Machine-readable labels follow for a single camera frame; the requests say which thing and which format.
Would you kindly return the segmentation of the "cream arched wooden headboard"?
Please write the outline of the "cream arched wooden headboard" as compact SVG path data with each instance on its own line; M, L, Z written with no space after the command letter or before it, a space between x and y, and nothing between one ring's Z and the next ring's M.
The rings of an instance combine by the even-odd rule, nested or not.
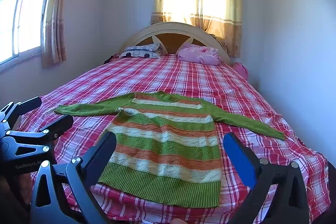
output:
M199 46L216 48L221 61L228 65L231 63L221 43L212 35L200 28L177 22L156 23L140 30L124 42L118 53L123 53L127 47L141 46L149 42L161 44L163 55L175 54L182 46L196 42Z

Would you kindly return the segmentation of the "left side window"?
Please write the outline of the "left side window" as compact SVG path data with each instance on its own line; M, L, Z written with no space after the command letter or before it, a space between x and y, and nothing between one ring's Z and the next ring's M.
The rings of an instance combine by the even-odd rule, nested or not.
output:
M47 0L1 0L1 71L42 53Z

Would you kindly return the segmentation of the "grey white patterned pillow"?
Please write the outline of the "grey white patterned pillow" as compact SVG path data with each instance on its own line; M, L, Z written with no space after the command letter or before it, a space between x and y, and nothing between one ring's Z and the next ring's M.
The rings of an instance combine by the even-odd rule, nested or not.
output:
M159 43L144 46L129 46L124 49L119 57L160 58L162 51L162 46Z

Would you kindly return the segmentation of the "red plaid bed sheet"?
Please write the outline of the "red plaid bed sheet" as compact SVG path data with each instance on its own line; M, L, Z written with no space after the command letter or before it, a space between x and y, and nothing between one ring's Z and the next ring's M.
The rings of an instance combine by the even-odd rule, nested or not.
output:
M42 105L26 114L21 131L38 131L56 119L59 105L95 103L132 92L163 91L207 100L223 110L260 120L286 135L285 141L247 130L217 125L220 138L233 132L258 157L271 163L299 164L309 204L310 220L330 207L329 169L326 157L302 143L285 119L228 65L208 66L179 61L174 55L159 59L113 59L84 73L42 97ZM225 152L221 154L222 181L219 205L213 209L184 209L143 200L105 185L92 188L106 215L115 221L169 223L180 218L188 223L226 223L243 203L248 188L240 180Z

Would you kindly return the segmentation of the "green orange striped knit sweater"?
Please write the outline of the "green orange striped knit sweater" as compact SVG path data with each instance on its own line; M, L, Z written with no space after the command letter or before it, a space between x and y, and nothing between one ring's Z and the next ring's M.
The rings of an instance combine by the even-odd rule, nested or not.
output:
M98 182L144 200L187 208L219 204L223 123L284 140L261 121L232 114L200 98L133 92L94 104L61 105L57 114L112 115L105 132L117 145Z

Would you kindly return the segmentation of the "pink floral pillow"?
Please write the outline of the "pink floral pillow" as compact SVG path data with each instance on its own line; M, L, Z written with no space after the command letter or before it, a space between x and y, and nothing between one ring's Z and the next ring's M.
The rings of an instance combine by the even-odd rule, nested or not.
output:
M177 59L204 65L219 65L221 58L218 50L213 47L190 44L177 53Z

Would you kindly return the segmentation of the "beige left window curtain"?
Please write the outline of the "beige left window curtain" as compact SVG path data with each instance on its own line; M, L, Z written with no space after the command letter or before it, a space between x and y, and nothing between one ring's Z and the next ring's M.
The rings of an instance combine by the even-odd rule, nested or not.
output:
M64 0L47 0L42 39L42 65L44 68L67 59L63 10Z

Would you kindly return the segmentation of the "pink cloth beside bed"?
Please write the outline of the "pink cloth beside bed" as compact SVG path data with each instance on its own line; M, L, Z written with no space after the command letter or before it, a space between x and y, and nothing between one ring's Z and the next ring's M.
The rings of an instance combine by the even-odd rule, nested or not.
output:
M248 70L242 63L234 63L232 67L243 79L248 81Z

